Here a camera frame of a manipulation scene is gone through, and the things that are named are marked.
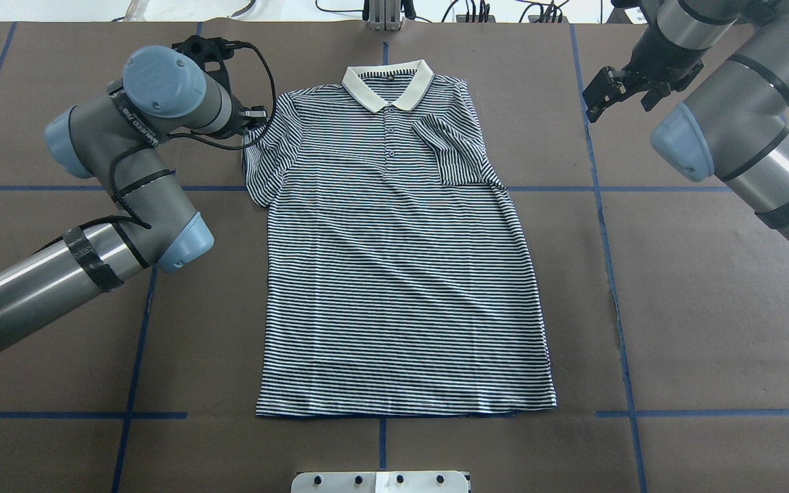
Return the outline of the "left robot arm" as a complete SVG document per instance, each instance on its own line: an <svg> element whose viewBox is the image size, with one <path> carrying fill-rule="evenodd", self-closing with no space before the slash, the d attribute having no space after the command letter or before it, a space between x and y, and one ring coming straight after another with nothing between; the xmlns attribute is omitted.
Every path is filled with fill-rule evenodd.
<svg viewBox="0 0 789 493"><path fill-rule="evenodd" d="M149 268L203 209L217 246L173 279L184 300L209 301L225 278L223 261L256 274L266 253L265 212L223 167L235 159L210 150L169 154L172 168L209 188L183 193L175 175L130 190L125 202L151 225L104 223L110 160L144 140L115 114L104 87L120 75L113 54L32 51L12 46L0 66L0 400L43 389L126 388L140 341Z"/></svg>

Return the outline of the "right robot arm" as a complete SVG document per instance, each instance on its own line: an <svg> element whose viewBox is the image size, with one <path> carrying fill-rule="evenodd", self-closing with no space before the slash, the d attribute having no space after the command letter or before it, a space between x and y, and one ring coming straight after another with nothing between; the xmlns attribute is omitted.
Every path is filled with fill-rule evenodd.
<svg viewBox="0 0 789 493"><path fill-rule="evenodd" d="M789 241L789 1L614 1L639 8L646 29L620 69L586 85L586 118L641 94L652 110L682 92L703 56L738 20L751 37L652 131L651 146L683 177L716 177Z"/></svg>

